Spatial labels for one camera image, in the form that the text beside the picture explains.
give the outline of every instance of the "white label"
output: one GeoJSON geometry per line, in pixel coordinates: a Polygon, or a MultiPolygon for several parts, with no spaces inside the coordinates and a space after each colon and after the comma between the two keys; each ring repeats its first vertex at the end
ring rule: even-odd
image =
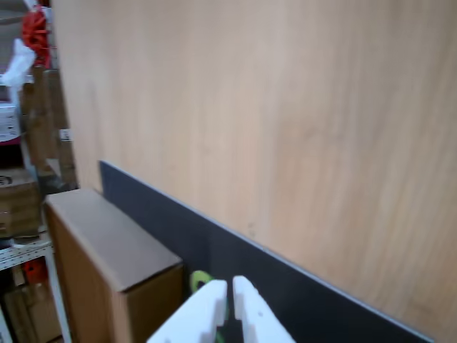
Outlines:
{"type": "Polygon", "coordinates": [[[62,129],[59,131],[61,141],[72,141],[71,139],[71,129],[62,129]]]}
{"type": "Polygon", "coordinates": [[[0,104],[0,141],[10,141],[20,135],[15,110],[13,104],[0,104]]]}

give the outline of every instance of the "white plastic bag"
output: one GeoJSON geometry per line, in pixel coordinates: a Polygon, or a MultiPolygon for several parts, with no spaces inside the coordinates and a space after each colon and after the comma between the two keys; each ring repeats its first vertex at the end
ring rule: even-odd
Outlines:
{"type": "Polygon", "coordinates": [[[11,102],[19,106],[19,91],[26,82],[27,74],[35,62],[35,52],[25,46],[19,38],[14,39],[14,55],[9,62],[8,69],[2,77],[2,82],[9,88],[11,102]]]}

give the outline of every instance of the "wooden board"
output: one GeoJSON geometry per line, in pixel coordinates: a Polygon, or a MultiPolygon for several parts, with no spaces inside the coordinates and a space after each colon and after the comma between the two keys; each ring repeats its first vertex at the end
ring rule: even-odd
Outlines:
{"type": "Polygon", "coordinates": [[[55,1],[79,180],[106,159],[457,339],[457,2],[55,1]]]}

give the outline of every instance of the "cardboard box lid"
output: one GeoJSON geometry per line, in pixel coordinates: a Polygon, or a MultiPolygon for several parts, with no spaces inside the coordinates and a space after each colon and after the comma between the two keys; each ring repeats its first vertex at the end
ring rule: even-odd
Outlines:
{"type": "Polygon", "coordinates": [[[52,194],[46,202],[112,289],[122,292],[181,262],[92,189],[52,194]]]}

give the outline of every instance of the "cardboard box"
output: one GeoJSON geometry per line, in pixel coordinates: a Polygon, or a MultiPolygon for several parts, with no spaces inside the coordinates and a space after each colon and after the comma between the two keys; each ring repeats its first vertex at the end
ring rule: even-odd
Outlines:
{"type": "Polygon", "coordinates": [[[30,293],[27,307],[38,343],[47,343],[61,336],[54,298],[47,282],[26,287],[30,293]]]}
{"type": "Polygon", "coordinates": [[[47,282],[6,293],[7,314],[18,342],[47,343],[61,336],[54,300],[47,282]]]}
{"type": "Polygon", "coordinates": [[[75,340],[144,343],[182,303],[181,259],[94,190],[46,203],[75,340]]]}
{"type": "Polygon", "coordinates": [[[0,170],[0,237],[37,235],[40,203],[38,187],[27,170],[0,170]]]}
{"type": "Polygon", "coordinates": [[[16,342],[36,343],[35,331],[27,312],[26,298],[22,289],[6,293],[4,300],[16,342]]]}
{"type": "Polygon", "coordinates": [[[43,73],[43,85],[44,103],[53,127],[62,181],[76,183],[71,130],[66,115],[59,71],[55,69],[45,71],[43,73]]]}
{"type": "Polygon", "coordinates": [[[47,116],[32,114],[27,120],[26,141],[29,148],[30,162],[39,175],[52,172],[48,159],[57,158],[57,145],[53,139],[53,129],[47,116]]]}

